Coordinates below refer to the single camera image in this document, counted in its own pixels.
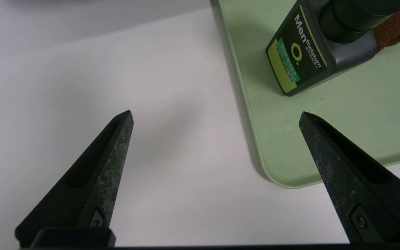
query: white table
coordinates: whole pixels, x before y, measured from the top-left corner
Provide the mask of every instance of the white table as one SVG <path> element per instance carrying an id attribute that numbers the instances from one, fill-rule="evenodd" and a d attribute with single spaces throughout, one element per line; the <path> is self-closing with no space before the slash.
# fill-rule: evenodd
<path id="1" fill-rule="evenodd" d="M 347 241 L 322 184 L 262 177 L 213 5 L 0 0 L 0 249 L 17 247 L 15 227 L 127 109 L 116 245 Z"/>

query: mentholatum bottle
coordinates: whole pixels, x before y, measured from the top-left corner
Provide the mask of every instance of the mentholatum bottle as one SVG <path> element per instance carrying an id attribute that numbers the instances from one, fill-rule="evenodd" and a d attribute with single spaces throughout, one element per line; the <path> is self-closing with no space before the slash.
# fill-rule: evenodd
<path id="1" fill-rule="evenodd" d="M 374 57 L 372 29 L 400 0 L 297 0 L 266 52 L 287 96 L 315 87 Z"/>

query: light green tray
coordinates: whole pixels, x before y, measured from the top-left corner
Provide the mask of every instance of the light green tray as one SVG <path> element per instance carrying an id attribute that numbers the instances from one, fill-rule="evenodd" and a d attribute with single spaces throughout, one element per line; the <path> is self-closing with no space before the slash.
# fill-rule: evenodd
<path id="1" fill-rule="evenodd" d="M 329 122 L 380 163 L 400 163 L 400 44 L 332 80 L 286 97 L 265 48 L 293 0 L 220 0 L 260 162 L 285 188 L 321 182 L 300 133 L 302 111 Z"/>

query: screw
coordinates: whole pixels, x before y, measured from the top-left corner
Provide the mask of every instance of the screw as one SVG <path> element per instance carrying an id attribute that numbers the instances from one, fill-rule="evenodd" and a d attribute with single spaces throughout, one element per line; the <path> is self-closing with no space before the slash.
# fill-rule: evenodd
<path id="1" fill-rule="evenodd" d="M 367 222 L 365 221 L 364 217 L 362 217 L 362 216 L 357 217 L 357 224 L 359 225 L 360 228 L 367 227 Z"/>

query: bottle cap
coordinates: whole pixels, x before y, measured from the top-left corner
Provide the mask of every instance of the bottle cap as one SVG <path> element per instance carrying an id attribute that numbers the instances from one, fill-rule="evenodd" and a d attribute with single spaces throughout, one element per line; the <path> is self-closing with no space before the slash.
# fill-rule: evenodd
<path id="1" fill-rule="evenodd" d="M 320 13 L 323 34 L 337 43 L 356 41 L 400 11 L 400 0 L 330 0 Z"/>

